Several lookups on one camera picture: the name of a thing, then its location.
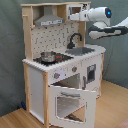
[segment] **stove burner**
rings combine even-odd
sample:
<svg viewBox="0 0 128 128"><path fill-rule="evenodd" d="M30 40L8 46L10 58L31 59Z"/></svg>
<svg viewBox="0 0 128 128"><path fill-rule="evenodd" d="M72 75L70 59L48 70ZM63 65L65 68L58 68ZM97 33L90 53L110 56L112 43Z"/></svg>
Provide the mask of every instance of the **stove burner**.
<svg viewBox="0 0 128 128"><path fill-rule="evenodd" d="M58 63L73 59L73 57L70 57L70 56L67 56L67 55L63 55L63 54L60 54L60 53L56 53L56 56L58 56L58 57L56 58L56 61L54 61L54 62L43 62L41 57L34 59L34 61L48 67L48 66L52 66L52 65L55 65L55 64L58 64Z"/></svg>

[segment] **play kitchen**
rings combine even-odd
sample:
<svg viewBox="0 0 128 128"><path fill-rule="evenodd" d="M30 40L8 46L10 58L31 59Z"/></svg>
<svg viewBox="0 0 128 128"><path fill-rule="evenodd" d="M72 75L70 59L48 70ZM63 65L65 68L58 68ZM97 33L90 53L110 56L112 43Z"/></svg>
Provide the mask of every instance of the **play kitchen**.
<svg viewBox="0 0 128 128"><path fill-rule="evenodd" d="M105 49L85 46L86 23L69 15L90 2L22 5L26 106L39 121L94 128Z"/></svg>

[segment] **control knob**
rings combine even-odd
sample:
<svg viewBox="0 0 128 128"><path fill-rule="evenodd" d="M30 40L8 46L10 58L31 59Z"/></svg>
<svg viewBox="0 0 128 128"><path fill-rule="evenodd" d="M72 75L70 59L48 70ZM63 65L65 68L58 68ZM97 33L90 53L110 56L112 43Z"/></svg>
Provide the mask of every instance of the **control knob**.
<svg viewBox="0 0 128 128"><path fill-rule="evenodd" d="M58 74L58 73L55 73L55 74L54 74L54 78L55 78L55 79L58 79L59 77L60 77L60 74Z"/></svg>

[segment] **shelf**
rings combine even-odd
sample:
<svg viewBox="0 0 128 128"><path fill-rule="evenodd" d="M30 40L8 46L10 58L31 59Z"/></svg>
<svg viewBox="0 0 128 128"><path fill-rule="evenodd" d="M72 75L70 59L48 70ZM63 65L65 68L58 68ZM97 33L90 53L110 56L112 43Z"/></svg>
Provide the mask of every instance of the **shelf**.
<svg viewBox="0 0 128 128"><path fill-rule="evenodd" d="M71 76L69 78L66 78L64 80L61 80L57 83L54 83L52 85L54 86L60 86L60 87L68 87L68 88L76 88L76 89L80 89L79 87L79 83L80 81L77 79L77 75Z"/></svg>
<svg viewBox="0 0 128 128"><path fill-rule="evenodd" d="M40 4L21 4L22 7L28 6L44 6L44 5L67 5L67 4L83 4L83 3L91 3L91 2L64 2L64 3L40 3Z"/></svg>

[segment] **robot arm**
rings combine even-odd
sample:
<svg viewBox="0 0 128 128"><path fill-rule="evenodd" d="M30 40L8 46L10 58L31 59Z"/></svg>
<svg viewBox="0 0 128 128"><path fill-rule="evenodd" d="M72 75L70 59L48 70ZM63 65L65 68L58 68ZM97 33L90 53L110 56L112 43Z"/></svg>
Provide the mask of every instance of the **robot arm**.
<svg viewBox="0 0 128 128"><path fill-rule="evenodd" d="M83 10L80 13L70 15L70 20L94 21L89 28L88 34L92 39L110 36L120 36L128 33L128 18L121 23L110 27L111 10L107 7L99 7Z"/></svg>

